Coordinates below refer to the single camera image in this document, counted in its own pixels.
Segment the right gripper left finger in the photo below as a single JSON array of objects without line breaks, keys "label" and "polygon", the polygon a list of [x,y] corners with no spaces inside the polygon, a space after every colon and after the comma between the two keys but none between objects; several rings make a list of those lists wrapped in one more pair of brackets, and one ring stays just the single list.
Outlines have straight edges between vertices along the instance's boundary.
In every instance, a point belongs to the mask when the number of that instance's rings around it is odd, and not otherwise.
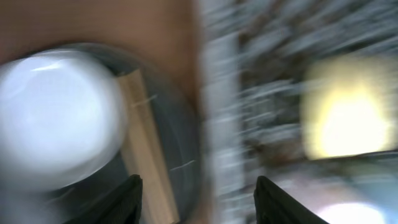
[{"label": "right gripper left finger", "polygon": [[143,181],[131,175],[87,212],[65,224],[139,224]]}]

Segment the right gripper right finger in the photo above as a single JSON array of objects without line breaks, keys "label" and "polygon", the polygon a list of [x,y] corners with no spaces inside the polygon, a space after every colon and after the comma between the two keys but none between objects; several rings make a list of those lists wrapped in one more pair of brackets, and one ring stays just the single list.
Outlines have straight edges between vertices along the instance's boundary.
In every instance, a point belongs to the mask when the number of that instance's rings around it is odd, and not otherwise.
[{"label": "right gripper right finger", "polygon": [[328,224],[265,176],[254,191],[257,224]]}]

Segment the grey round plate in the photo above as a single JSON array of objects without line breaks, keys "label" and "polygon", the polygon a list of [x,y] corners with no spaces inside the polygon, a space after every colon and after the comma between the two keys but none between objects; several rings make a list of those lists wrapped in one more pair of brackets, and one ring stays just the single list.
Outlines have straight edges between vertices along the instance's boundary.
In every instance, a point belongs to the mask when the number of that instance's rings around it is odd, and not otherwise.
[{"label": "grey round plate", "polygon": [[97,59],[49,50],[1,66],[1,182],[57,190],[104,167],[126,132],[121,92]]}]

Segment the pink cup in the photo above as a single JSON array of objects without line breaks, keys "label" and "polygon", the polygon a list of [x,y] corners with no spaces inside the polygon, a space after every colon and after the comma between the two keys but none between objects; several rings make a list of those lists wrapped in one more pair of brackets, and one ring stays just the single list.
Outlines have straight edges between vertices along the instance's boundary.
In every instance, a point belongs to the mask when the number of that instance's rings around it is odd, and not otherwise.
[{"label": "pink cup", "polygon": [[339,178],[291,172],[272,180],[328,223],[387,223],[381,208]]}]

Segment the blue cup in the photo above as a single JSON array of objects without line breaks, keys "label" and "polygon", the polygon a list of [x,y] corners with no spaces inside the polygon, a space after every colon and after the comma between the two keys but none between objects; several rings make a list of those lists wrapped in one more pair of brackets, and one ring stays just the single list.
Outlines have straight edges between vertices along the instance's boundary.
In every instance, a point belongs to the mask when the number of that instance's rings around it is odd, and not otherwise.
[{"label": "blue cup", "polygon": [[397,176],[341,175],[341,179],[355,191],[380,208],[387,223],[397,223]]}]

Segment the yellow bowl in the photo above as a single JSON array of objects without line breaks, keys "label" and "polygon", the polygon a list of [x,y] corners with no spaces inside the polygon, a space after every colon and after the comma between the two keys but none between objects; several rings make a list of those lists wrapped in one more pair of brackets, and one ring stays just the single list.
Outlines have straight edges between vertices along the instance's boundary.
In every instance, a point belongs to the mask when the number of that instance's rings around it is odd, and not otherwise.
[{"label": "yellow bowl", "polygon": [[305,74],[300,105],[311,160],[384,152],[397,146],[397,61],[328,58]]}]

